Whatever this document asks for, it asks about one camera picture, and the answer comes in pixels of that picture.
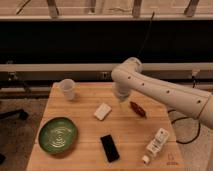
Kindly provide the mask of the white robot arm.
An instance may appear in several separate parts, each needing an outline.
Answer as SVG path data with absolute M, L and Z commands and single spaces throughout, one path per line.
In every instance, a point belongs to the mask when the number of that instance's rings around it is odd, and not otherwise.
M 113 93 L 120 101 L 125 101 L 135 90 L 213 130 L 213 93 L 145 76 L 141 61 L 135 57 L 117 65 L 111 78 Z

